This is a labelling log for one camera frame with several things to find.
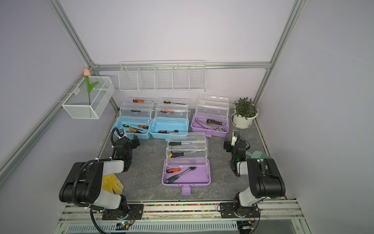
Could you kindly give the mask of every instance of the black-handled screwdriver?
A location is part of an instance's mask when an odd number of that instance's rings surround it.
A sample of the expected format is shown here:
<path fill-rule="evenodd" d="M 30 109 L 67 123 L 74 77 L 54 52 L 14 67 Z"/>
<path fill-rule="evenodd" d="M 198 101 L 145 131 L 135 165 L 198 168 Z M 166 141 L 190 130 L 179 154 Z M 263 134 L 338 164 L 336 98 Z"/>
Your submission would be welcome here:
<path fill-rule="evenodd" d="M 222 122 L 216 121 L 216 120 L 214 120 L 214 119 L 207 119 L 206 122 L 207 122 L 208 124 L 227 125 L 227 124 L 224 124 L 224 123 L 222 123 Z"/>
<path fill-rule="evenodd" d="M 159 131 L 158 133 L 177 133 L 177 132 L 179 132 L 178 130 L 174 130 L 174 131 L 164 131 L 164 130 L 162 130 L 162 131 Z"/>
<path fill-rule="evenodd" d="M 175 102 L 171 102 L 171 101 L 164 101 L 164 103 L 167 103 L 167 104 L 187 105 L 187 104 L 183 104 L 183 103 L 175 103 Z"/>
<path fill-rule="evenodd" d="M 171 154 L 169 154 L 169 158 L 176 158 L 176 157 L 179 157 L 179 156 L 183 156 L 185 154 L 192 154 L 192 153 L 196 153 L 196 152 L 201 152 L 202 150 L 196 150 L 196 151 L 185 151 L 185 152 L 176 152 L 176 153 L 173 153 L 171 152 Z"/>
<path fill-rule="evenodd" d="M 169 145 L 170 145 L 170 146 L 175 146 L 175 145 L 185 145 L 185 144 L 192 144 L 192 143 L 169 142 Z"/>

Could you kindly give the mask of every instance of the potted plant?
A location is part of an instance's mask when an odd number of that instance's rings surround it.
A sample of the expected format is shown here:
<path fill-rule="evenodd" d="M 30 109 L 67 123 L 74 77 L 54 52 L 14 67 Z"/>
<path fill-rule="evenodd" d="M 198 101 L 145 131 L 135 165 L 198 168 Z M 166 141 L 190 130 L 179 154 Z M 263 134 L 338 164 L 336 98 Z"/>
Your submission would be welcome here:
<path fill-rule="evenodd" d="M 248 101 L 248 97 L 240 98 L 238 102 L 235 101 L 235 113 L 233 114 L 233 124 L 241 129 L 249 128 L 252 125 L 252 120 L 257 117 L 258 109 L 252 102 Z"/>

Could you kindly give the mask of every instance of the toolbox latch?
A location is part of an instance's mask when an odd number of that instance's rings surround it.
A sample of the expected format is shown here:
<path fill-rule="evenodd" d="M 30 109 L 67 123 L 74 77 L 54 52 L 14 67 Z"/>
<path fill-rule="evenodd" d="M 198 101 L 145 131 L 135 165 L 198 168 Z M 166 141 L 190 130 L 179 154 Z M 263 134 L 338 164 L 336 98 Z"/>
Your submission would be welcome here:
<path fill-rule="evenodd" d="M 191 186 L 182 185 L 182 195 L 190 195 L 190 194 L 191 194 Z"/>
<path fill-rule="evenodd" d="M 212 135 L 213 135 L 213 131 L 212 130 L 208 130 L 208 129 L 205 130 L 205 136 L 206 137 L 212 137 Z"/>

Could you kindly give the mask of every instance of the yellow glove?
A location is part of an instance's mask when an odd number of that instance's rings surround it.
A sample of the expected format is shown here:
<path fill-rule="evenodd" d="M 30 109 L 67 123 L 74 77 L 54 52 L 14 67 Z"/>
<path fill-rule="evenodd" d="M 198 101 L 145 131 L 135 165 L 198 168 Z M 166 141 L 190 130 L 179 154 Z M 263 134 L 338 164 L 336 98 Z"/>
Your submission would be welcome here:
<path fill-rule="evenodd" d="M 115 194 L 122 194 L 123 185 L 115 174 L 102 177 L 101 187 Z"/>

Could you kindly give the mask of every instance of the white flower pot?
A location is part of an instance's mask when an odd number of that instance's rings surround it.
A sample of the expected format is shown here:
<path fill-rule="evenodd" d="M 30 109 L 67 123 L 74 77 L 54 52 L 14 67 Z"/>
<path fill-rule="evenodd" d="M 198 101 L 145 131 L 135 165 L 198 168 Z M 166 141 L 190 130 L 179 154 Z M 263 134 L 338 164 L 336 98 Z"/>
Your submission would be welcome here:
<path fill-rule="evenodd" d="M 256 118 L 257 116 L 258 116 L 258 111 L 255 116 L 251 118 L 247 118 L 247 119 L 245 119 L 245 117 L 241 115 L 237 116 L 235 112 L 233 113 L 232 122 L 233 122 L 233 125 L 235 125 L 236 127 L 241 128 L 241 129 L 246 129 L 252 125 L 252 120 Z"/>

